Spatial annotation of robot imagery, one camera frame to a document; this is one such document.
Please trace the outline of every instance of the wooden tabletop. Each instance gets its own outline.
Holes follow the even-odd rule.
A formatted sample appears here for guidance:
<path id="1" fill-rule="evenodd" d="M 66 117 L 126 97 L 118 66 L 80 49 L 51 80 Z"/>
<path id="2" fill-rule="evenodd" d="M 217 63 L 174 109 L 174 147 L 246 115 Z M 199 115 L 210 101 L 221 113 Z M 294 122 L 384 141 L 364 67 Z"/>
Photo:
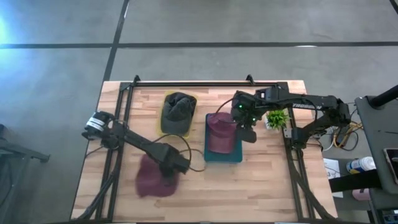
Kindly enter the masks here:
<path id="1" fill-rule="evenodd" d="M 288 83 L 291 93 L 306 93 L 303 81 L 288 81 Z M 120 82 L 104 83 L 98 110 L 114 113 L 119 84 Z M 202 151 L 205 140 L 205 115 L 214 113 L 220 104 L 233 96 L 236 90 L 254 93 L 256 88 L 259 87 L 136 87 L 130 110 L 129 127 L 147 139 L 156 139 L 159 135 L 156 133 L 155 124 L 165 92 L 178 90 L 193 93 L 198 97 L 198 102 L 188 143 L 191 148 Z M 227 104 L 221 110 L 229 111 L 230 108 L 231 105 Z M 298 126 L 304 126 L 312 120 L 309 110 L 294 109 L 294 115 Z M 241 163 L 207 164 L 204 172 L 190 170 L 186 175 L 180 176 L 177 191 L 165 198 L 139 198 L 136 195 L 134 180 L 143 152 L 125 144 L 114 221 L 296 221 L 282 133 L 267 130 L 263 121 L 258 121 L 254 129 L 257 132 L 257 142 L 254 144 L 243 142 Z M 164 138 L 163 142 L 168 142 L 179 150 L 186 149 L 181 139 L 173 136 Z M 88 152 L 98 146 L 98 141 L 91 142 Z M 102 149 L 85 160 L 72 218 L 82 214 L 98 193 L 105 157 L 106 150 Z M 337 217 L 319 147 L 308 145 L 304 150 L 304 160 L 312 192 L 328 212 Z M 204 165 L 201 155 L 193 152 L 192 167 L 201 169 Z M 306 213 L 302 193 L 301 201 Z M 108 211 L 107 207 L 106 202 L 104 215 Z"/>

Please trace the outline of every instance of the gray floor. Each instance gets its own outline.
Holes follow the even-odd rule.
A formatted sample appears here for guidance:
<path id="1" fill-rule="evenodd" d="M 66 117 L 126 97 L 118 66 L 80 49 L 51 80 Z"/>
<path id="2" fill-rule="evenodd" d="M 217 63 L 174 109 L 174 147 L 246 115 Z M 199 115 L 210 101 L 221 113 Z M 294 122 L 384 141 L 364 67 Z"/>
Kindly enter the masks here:
<path id="1" fill-rule="evenodd" d="M 122 0 L 0 1 L 0 44 L 111 43 Z M 131 0 L 121 42 L 398 41 L 388 0 Z M 0 123 L 11 140 L 50 153 L 33 162 L 14 223 L 68 220 L 110 49 L 0 49 Z M 398 47 L 119 49 L 111 80 L 305 81 L 347 102 L 398 83 Z M 365 137 L 353 152 L 369 155 Z M 323 138 L 327 147 L 329 141 Z M 353 220 L 356 214 L 339 211 Z"/>

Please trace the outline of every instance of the small succulent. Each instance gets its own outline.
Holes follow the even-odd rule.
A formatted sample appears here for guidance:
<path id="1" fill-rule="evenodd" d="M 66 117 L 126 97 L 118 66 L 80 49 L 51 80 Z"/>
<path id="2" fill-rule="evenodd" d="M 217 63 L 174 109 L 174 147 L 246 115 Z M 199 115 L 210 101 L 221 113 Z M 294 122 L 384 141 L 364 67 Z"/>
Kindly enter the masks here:
<path id="1" fill-rule="evenodd" d="M 290 119 L 289 116 L 287 116 L 287 114 L 285 114 L 285 112 L 282 110 L 270 111 L 266 116 L 268 120 L 267 124 L 272 129 L 285 127 L 286 121 Z"/>

